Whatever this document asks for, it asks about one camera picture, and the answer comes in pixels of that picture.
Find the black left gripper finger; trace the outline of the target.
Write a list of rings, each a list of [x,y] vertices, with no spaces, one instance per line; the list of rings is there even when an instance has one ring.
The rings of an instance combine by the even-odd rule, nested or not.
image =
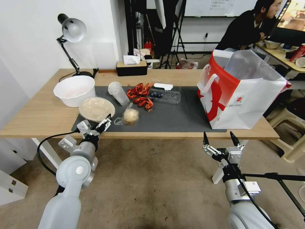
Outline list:
[[[104,133],[111,125],[111,119],[104,119],[95,127],[95,136],[100,136]]]
[[[110,127],[110,125],[111,125],[111,114],[108,114],[103,121],[92,127],[91,130],[94,130],[98,133],[103,133]]]

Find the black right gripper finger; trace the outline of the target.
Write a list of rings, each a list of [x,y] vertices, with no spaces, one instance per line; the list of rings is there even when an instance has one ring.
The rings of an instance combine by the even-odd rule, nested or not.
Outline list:
[[[231,136],[231,140],[233,142],[233,145],[235,147],[238,147],[241,151],[244,149],[244,145],[242,145],[240,142],[239,142],[239,139],[233,134],[232,131],[230,131],[230,136]]]
[[[220,158],[222,153],[211,146],[208,141],[208,137],[206,132],[203,132],[203,150],[211,157],[211,158]]]

